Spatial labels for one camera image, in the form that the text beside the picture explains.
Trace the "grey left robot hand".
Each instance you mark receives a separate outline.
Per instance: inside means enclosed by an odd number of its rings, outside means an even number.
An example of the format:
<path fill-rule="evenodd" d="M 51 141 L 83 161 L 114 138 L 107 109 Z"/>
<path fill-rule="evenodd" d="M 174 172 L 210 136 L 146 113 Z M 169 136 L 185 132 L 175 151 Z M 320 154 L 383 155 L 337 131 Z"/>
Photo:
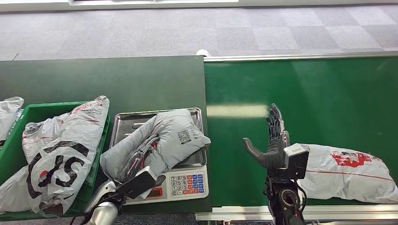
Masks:
<path fill-rule="evenodd" d="M 131 152 L 117 173 L 116 181 L 120 184 L 135 178 L 137 173 L 144 168 L 146 158 L 157 149 L 159 135 L 149 136 L 133 152 Z"/>

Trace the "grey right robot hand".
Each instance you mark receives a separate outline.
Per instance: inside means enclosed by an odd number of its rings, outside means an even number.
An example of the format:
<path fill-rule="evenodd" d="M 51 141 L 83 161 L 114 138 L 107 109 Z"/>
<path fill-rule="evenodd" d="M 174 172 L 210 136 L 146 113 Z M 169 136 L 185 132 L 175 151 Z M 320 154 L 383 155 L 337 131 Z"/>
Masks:
<path fill-rule="evenodd" d="M 267 152 L 261 152 L 253 146 L 249 138 L 244 137 L 243 143 L 246 151 L 264 168 L 284 168 L 284 148 L 290 145 L 289 133 L 285 129 L 282 113 L 278 106 L 271 104 L 268 123 L 268 148 Z"/>

